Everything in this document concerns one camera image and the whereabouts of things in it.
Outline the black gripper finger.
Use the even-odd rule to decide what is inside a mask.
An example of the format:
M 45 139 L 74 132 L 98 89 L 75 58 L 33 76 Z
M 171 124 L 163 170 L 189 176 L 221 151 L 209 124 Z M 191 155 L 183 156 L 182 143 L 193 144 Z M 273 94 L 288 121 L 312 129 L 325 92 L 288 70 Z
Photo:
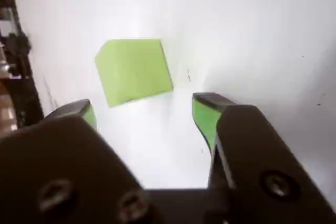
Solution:
M 1 138 L 1 223 L 162 223 L 126 164 L 82 117 Z
M 335 223 L 330 204 L 256 106 L 198 92 L 192 116 L 212 156 L 208 181 L 227 187 L 227 223 Z

